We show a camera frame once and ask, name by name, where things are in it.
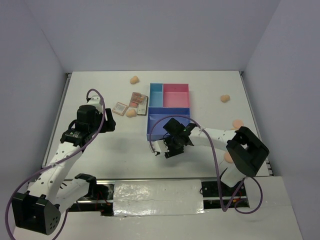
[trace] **clear plastic wrap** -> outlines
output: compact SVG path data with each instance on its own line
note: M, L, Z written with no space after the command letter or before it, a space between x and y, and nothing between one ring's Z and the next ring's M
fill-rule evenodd
M115 216L194 215L204 213L200 180L118 181Z

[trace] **beige ball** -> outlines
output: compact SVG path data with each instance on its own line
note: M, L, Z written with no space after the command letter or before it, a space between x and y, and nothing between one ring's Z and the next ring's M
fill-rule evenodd
M241 128L242 126L244 126L244 122L240 119L236 119L233 121L232 125L236 128L236 129L239 129Z
M137 76L134 76L133 78L130 79L131 84L136 84L139 82L139 78Z
M233 163L234 163L234 161L232 160L231 155L230 155L229 152L226 152L226 153L224 154L223 158L224 158L224 160L225 160L227 163L229 163L229 164L233 164Z
M125 114L128 118L132 118L137 116L137 112L134 109L130 109L129 111L126 112Z
M229 95L222 95L220 97L221 102L226 103L230 100L230 96Z

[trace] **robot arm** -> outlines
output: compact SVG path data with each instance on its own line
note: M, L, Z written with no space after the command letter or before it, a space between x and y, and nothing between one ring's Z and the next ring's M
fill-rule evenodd
M152 142L155 155L163 154L166 158L184 152L184 146L208 146L207 136L194 123L186 127L174 118L171 118L163 128L170 136ZM263 162L269 155L268 148L247 127L239 130L205 129L215 148L228 151L233 163L220 176L221 181L228 187L234 187L246 176L255 177Z
M68 185L63 184L74 163L85 149L81 148L92 139L103 117L103 105L99 96L87 99L87 104L79 107L76 120L62 134L60 144L52 160L54 167L45 171L25 193L17 192L12 200L12 209L17 227L50 235L58 226L61 214L76 200L83 196L92 196L96 178L87 174L78 174ZM113 132L116 122L110 108L105 110L100 133ZM70 159L58 161L77 153Z

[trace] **gray wall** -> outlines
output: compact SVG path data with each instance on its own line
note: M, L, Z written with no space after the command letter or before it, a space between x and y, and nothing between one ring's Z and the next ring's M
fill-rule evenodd
M26 0L62 66L244 70L280 0Z
M320 227L319 10L319 0L282 0L244 75L304 240L319 239Z
M25 2L0 0L0 239L9 239L4 212L10 194L40 169L64 82Z

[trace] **box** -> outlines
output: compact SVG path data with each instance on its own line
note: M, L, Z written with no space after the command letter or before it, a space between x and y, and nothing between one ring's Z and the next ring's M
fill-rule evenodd
M163 117L169 115L182 115L190 117L190 99L188 84L162 84L151 83L149 95L149 112L147 120L146 138L153 125ZM163 126L170 120L168 117L157 124L153 129L151 140L162 139L167 133ZM183 117L175 117L183 125L187 126L190 120Z

